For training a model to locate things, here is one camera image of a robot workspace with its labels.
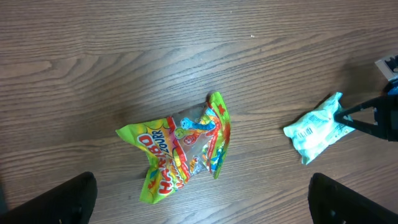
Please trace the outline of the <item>teal wet wipes pack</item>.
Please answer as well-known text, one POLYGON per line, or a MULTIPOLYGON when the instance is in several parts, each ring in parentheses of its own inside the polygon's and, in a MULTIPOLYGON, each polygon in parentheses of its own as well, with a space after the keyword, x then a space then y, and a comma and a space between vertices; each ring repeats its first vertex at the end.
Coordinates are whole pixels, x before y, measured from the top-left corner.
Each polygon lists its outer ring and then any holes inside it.
POLYGON ((328 146, 354 131, 334 119, 343 111, 340 105, 341 92, 327 98, 314 110, 306 113, 296 122, 283 128, 284 134, 292 140, 295 150, 302 157, 302 164, 311 163, 328 146))

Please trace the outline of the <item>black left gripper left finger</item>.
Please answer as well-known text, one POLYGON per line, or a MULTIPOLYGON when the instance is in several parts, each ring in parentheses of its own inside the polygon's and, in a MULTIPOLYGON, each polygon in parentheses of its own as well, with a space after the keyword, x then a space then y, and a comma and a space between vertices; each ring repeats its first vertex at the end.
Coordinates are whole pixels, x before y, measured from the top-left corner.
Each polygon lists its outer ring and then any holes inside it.
POLYGON ((78 176, 1 215, 1 223, 87 224, 98 195, 92 172, 78 176))

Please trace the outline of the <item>colourful gummy candy bag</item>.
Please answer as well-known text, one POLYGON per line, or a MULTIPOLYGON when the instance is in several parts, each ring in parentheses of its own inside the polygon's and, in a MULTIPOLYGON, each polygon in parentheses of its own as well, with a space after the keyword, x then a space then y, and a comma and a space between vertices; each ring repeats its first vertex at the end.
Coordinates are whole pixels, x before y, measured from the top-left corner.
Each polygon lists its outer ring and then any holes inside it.
POLYGON ((149 169, 140 200, 155 204, 198 173, 207 171, 218 178, 230 142, 231 118, 221 93, 215 91, 204 103, 165 118, 128 124, 116 133, 145 152, 149 169))

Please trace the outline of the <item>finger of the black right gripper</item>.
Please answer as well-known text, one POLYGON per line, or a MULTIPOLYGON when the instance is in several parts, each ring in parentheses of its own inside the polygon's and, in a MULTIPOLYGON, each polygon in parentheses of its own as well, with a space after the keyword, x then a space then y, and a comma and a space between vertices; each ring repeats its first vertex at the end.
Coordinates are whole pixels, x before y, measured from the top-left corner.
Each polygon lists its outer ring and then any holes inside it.
POLYGON ((334 115, 336 122, 351 127, 355 130, 364 132, 380 139, 387 139, 388 134, 388 97, 379 96, 364 103, 360 103, 350 109, 337 112, 334 115), (372 115, 370 120, 368 117, 358 117, 354 114, 369 111, 372 115))

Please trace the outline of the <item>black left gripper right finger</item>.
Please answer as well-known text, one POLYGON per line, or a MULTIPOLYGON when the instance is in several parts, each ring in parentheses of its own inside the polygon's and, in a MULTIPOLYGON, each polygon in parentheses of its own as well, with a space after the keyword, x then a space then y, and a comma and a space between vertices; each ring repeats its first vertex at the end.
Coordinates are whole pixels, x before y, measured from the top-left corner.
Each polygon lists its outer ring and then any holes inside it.
POLYGON ((308 205, 314 224, 397 223, 397 214, 322 173, 308 186, 308 205))

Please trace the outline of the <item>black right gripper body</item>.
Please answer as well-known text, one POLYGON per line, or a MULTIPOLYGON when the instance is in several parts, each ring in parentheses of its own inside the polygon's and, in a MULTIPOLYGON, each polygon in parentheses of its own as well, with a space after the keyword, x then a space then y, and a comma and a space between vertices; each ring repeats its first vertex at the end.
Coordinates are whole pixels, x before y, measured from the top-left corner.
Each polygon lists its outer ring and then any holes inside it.
POLYGON ((387 102, 386 106, 386 119, 385 130, 388 141, 397 142, 397 89, 390 88, 385 90, 387 102))

